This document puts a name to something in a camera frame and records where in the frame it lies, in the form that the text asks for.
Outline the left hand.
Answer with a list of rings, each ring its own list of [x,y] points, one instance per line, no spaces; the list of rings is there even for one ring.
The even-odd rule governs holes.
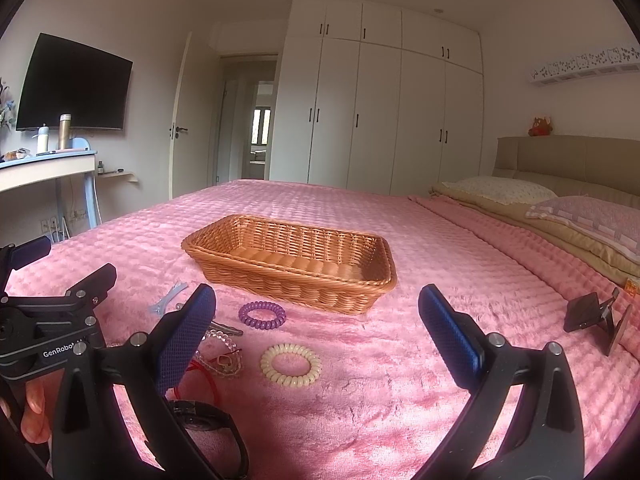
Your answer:
[[[62,372],[58,370],[25,384],[26,405],[21,421],[21,432],[30,443],[43,444],[51,441],[50,418],[54,414],[61,377]]]

